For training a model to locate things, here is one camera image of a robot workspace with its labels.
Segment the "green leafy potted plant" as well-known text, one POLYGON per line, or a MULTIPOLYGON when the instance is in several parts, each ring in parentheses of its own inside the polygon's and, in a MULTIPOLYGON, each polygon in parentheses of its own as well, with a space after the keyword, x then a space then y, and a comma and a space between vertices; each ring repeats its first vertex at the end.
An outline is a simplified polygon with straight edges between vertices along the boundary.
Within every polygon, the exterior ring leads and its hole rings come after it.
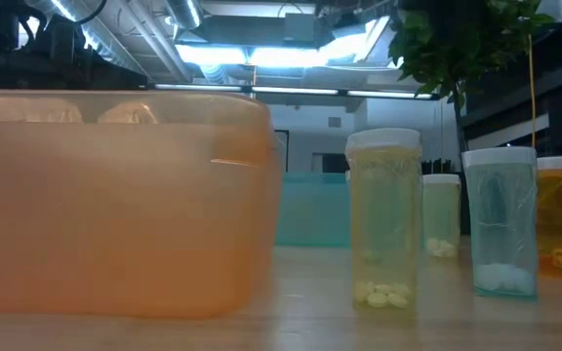
POLYGON ((461 108, 468 86, 530 51, 530 40, 556 19, 542 0, 395 0, 388 54, 401 79, 461 108))

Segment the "translucent teal plastic bin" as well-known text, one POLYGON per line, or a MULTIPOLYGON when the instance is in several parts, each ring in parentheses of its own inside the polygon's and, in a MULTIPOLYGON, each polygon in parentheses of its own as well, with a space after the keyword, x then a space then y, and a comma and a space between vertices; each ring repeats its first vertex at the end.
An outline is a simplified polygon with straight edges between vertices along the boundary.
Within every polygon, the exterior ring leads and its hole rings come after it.
POLYGON ((348 248, 349 228, 344 174, 283 174, 277 246, 348 248))

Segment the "long ceiling strip light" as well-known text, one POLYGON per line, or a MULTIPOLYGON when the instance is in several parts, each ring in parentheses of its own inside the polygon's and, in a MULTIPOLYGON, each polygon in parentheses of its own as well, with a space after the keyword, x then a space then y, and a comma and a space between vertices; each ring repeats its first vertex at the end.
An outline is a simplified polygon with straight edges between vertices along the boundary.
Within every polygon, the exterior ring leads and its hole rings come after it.
POLYGON ((236 86, 236 85, 201 85, 201 84, 169 84, 156 83, 151 87, 156 90, 167 91, 200 91, 223 92, 240 94, 281 94, 302 96, 325 97, 351 97, 351 98, 389 98, 389 99, 424 99, 437 100, 437 94, 398 92, 398 91, 366 91, 366 90, 341 90, 322 88, 295 88, 271 86, 236 86))

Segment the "bright ceiling light panel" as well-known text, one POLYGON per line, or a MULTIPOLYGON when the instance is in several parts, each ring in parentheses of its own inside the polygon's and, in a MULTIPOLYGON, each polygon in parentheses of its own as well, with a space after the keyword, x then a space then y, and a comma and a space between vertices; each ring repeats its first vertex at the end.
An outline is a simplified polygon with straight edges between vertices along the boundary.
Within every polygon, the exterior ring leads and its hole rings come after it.
POLYGON ((176 49, 186 63, 199 66, 248 64, 260 67, 309 68, 340 67, 352 70, 363 64, 386 33, 389 17, 373 19, 361 33, 343 35, 319 49, 292 47, 245 47, 223 45, 177 44, 176 49))

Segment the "translucent orange plastic bin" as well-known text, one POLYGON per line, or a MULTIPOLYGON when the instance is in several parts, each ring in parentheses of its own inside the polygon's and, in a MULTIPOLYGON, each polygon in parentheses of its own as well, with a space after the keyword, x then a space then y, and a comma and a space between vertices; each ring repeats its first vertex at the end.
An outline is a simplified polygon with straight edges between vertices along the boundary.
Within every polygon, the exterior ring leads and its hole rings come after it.
POLYGON ((242 307, 267 281, 280 187, 257 100, 0 90, 0 312, 242 307))

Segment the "grey ceiling box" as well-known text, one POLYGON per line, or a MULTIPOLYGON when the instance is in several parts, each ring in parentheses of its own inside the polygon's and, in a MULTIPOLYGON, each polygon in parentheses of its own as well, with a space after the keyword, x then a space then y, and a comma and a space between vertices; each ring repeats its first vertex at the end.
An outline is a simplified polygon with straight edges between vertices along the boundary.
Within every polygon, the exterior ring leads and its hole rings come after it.
POLYGON ((286 13, 283 40, 288 43, 312 43, 315 38, 315 17, 310 14, 286 13))

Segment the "tall clear yellow pill bottle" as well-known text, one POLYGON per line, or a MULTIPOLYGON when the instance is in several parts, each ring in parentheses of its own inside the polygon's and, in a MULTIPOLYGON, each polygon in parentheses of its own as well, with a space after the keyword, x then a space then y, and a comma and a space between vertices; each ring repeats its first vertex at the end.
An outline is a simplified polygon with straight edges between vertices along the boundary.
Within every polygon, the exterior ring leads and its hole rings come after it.
POLYGON ((411 314, 422 238, 421 133, 401 128, 354 133, 345 157, 353 306, 411 314))

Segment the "silver ventilation duct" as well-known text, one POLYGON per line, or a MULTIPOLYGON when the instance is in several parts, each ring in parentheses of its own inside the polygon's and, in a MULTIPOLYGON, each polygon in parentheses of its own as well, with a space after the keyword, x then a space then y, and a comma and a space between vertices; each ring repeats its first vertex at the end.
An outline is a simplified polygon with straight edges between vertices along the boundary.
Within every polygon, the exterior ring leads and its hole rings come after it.
POLYGON ((189 30, 202 23, 203 9, 198 0, 165 0, 165 3, 178 28, 189 30))
MULTIPOLYGON (((96 10, 101 0, 25 0, 26 3, 43 12, 48 20, 52 18, 68 21, 82 20, 96 10)), ((97 16, 81 25, 86 46, 91 46, 103 59, 142 76, 143 83, 148 82, 146 71, 141 64, 125 49, 106 25, 97 16)))

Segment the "pale blue pill bottle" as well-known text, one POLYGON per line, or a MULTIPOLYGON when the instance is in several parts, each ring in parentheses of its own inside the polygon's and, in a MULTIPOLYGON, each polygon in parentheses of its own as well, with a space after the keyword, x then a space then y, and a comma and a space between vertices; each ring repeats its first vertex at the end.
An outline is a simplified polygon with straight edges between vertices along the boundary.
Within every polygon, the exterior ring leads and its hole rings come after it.
POLYGON ((537 153, 507 146, 462 154, 473 286, 479 295, 535 299, 537 153))

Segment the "small pale green pill bottle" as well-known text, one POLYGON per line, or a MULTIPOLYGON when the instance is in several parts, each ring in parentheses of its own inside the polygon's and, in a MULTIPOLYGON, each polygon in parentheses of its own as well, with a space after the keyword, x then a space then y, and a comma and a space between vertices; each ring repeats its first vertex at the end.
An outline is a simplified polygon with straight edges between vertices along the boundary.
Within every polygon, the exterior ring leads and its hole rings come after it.
POLYGON ((422 177, 423 243, 433 257, 455 258, 461 236, 461 179, 453 174, 422 177))

